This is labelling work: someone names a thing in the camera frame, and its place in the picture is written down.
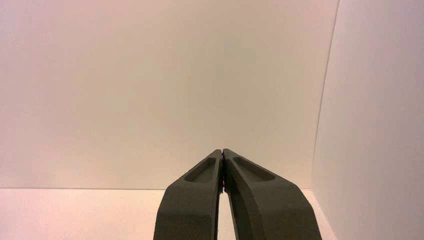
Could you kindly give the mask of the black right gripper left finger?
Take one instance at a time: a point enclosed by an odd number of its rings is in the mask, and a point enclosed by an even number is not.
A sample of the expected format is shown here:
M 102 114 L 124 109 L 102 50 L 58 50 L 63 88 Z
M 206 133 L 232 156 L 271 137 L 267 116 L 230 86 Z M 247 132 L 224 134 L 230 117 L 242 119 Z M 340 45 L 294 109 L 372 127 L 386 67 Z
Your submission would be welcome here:
M 159 205 L 155 240 L 215 240 L 218 234 L 223 156 L 220 149 L 169 185 Z

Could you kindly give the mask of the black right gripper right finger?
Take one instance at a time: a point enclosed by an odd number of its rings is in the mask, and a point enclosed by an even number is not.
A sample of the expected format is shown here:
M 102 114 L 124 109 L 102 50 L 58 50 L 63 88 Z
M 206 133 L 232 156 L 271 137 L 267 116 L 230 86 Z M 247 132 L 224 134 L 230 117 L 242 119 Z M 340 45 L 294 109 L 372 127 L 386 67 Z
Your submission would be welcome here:
M 312 205 L 300 188 L 225 148 L 224 190 L 238 240 L 320 240 Z

